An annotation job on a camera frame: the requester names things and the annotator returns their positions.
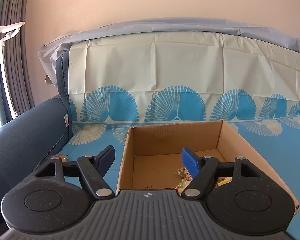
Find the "round puffed rice cake packet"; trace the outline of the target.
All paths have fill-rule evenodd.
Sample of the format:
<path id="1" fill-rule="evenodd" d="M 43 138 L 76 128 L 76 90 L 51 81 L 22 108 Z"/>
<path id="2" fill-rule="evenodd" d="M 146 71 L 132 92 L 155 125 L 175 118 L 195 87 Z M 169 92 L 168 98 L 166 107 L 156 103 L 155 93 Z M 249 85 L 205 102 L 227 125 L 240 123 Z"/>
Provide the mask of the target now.
<path id="1" fill-rule="evenodd" d="M 187 181 L 193 180 L 189 171 L 184 166 L 175 170 L 175 174 L 178 175 L 182 180 L 187 180 Z"/>

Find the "clear bag of nuts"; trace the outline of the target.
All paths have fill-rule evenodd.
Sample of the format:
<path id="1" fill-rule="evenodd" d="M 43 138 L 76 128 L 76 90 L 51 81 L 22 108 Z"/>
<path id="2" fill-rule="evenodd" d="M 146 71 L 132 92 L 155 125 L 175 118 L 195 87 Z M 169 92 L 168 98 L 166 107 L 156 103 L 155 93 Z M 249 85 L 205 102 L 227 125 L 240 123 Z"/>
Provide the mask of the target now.
<path id="1" fill-rule="evenodd" d="M 67 156 L 66 155 L 64 155 L 64 154 L 59 154 L 58 155 L 60 158 L 61 158 L 61 160 L 62 160 L 62 162 L 67 162 Z"/>

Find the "blue fan pattern cloth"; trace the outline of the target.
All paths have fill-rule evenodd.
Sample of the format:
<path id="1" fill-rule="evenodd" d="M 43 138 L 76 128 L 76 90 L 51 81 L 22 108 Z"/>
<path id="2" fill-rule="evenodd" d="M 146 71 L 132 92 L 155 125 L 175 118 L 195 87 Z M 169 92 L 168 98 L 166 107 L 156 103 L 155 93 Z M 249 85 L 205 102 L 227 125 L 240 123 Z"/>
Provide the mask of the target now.
<path id="1" fill-rule="evenodd" d="M 300 53 L 194 31 L 88 39 L 68 50 L 69 160 L 113 145 L 115 189 L 132 126 L 227 121 L 300 201 Z M 289 233 L 300 239 L 300 212 Z"/>

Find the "brown cardboard box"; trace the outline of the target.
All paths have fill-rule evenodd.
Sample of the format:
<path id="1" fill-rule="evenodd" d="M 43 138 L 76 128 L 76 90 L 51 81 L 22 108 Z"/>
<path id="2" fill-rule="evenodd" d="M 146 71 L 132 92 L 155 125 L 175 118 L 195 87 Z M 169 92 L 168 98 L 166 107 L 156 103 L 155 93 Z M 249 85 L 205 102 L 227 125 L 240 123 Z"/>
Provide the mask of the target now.
<path id="1" fill-rule="evenodd" d="M 300 202 L 270 166 L 234 128 L 224 121 L 133 126 L 127 132 L 117 190 L 175 189 L 181 178 L 176 170 L 186 167 L 195 177 L 206 159 L 233 163 L 243 157 Z"/>

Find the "yellow wafer snack packet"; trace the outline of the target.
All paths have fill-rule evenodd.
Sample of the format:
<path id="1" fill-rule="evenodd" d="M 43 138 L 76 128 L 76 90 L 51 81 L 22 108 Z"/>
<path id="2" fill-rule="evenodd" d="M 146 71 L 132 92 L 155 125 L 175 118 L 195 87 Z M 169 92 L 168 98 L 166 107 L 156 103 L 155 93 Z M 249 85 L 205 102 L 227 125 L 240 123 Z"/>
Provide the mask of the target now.
<path id="1" fill-rule="evenodd" d="M 232 182 L 232 177 L 220 177 L 217 179 L 217 183 L 215 185 L 215 188 L 220 187 L 222 185 L 228 184 Z"/>

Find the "green label pastry packet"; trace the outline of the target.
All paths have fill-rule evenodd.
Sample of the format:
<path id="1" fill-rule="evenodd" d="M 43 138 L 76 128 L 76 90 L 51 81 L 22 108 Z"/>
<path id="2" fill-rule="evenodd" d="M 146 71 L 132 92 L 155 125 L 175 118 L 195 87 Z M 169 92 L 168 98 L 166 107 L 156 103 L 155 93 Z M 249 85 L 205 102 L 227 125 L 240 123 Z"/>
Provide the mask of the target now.
<path id="1" fill-rule="evenodd" d="M 181 182 L 178 183 L 178 185 L 175 187 L 175 189 L 178 191 L 178 193 L 181 195 L 182 192 L 187 188 L 187 186 L 190 184 L 190 180 L 183 179 Z"/>

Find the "grey curtain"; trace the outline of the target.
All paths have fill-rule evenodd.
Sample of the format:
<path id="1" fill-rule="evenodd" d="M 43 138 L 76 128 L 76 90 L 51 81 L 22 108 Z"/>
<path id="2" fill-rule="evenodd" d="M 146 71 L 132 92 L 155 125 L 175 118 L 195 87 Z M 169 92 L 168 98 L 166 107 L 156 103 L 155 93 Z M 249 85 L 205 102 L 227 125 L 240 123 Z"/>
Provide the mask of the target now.
<path id="1" fill-rule="evenodd" d="M 0 26 L 25 22 L 27 0 L 0 0 Z M 18 116 L 34 107 L 26 60 L 25 25 L 4 46 L 8 87 Z M 12 119 L 0 74 L 0 127 Z"/>

